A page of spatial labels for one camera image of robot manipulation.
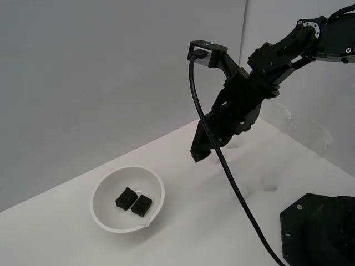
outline white wall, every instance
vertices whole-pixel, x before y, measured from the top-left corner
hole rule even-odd
[[[189,43],[219,42],[238,60],[244,7],[1,1],[0,211],[197,119]],[[210,108],[224,77],[196,71]]]
[[[329,17],[333,12],[351,4],[354,4],[353,0],[248,0],[241,65],[250,70],[246,62],[253,51],[265,42],[273,44],[284,38],[299,19]],[[323,134],[321,131],[328,130],[333,142],[322,156],[353,176],[354,73],[355,64],[313,62],[284,81],[281,84],[280,96],[276,98],[276,101],[283,104],[292,114],[291,123],[294,123],[291,127],[284,127],[277,121],[279,128],[312,149],[314,142],[326,142],[324,135],[327,133]],[[264,101],[261,117],[275,124],[273,106],[274,103]]]

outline white bowl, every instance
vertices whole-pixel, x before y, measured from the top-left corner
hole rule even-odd
[[[130,209],[124,211],[115,200],[129,187],[138,196],[152,199],[152,204],[142,218]],[[123,167],[108,174],[96,187],[92,195],[90,211],[95,222],[113,233],[128,233],[149,226],[159,213],[165,198],[164,185],[160,177],[139,166]]]

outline white tabletop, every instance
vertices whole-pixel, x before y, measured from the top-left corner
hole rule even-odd
[[[220,164],[213,156],[192,160],[195,129],[186,125],[0,213],[1,265],[275,265]],[[235,145],[224,149],[227,160],[279,256],[286,207],[307,192],[355,196],[353,177],[263,120],[234,137]],[[120,235],[94,223],[89,202],[99,180],[125,165],[155,170],[166,197],[148,228]]]

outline black cube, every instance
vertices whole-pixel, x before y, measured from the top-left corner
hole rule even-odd
[[[145,195],[141,195],[132,207],[132,212],[144,217],[152,204],[152,200]]]
[[[129,187],[116,199],[116,206],[127,211],[137,200],[138,195]]]

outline black cable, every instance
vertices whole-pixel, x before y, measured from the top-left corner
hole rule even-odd
[[[355,4],[348,6],[348,7],[344,7],[342,9],[338,10],[337,12],[331,14],[331,16],[328,19],[328,23],[329,24],[332,23],[333,20],[336,19],[337,17],[339,17],[345,13],[351,12],[351,11],[355,11]]]
[[[195,88],[195,78],[194,78],[194,64],[195,64],[195,60],[197,58],[203,58],[203,56],[199,56],[197,57],[196,54],[194,54],[191,59],[190,59],[190,64],[189,64],[189,81],[190,81],[190,89],[191,89],[191,94],[192,94],[192,98],[194,100],[195,106],[196,106],[196,110],[197,113],[199,114],[201,123],[206,131],[207,136],[209,137],[213,148],[215,149],[217,156],[219,158],[219,160],[221,161],[222,167],[227,175],[227,178],[235,192],[235,195],[237,196],[238,200],[240,201],[240,204],[242,205],[246,215],[248,216],[251,224],[254,226],[254,229],[257,233],[257,235],[259,236],[261,243],[264,245],[264,247],[266,248],[266,250],[268,251],[268,253],[270,254],[270,256],[276,261],[276,263],[279,266],[285,266],[283,264],[283,262],[278,258],[278,256],[274,253],[274,251],[272,250],[272,248],[270,247],[270,245],[268,244],[267,240],[265,239],[265,236],[263,235],[259,225],[257,224],[253,214],[251,213],[248,205],[246,204],[243,195],[240,193],[240,190],[237,186],[237,184],[235,183],[235,180],[233,178],[233,175],[228,167],[228,164],[223,156],[223,153],[221,151],[221,149],[219,148],[217,141],[216,141],[216,137],[214,136],[213,132],[210,130],[206,120],[205,120],[205,114],[201,108],[200,105],[200,101],[199,98],[197,96],[197,92],[196,92],[196,88]]]

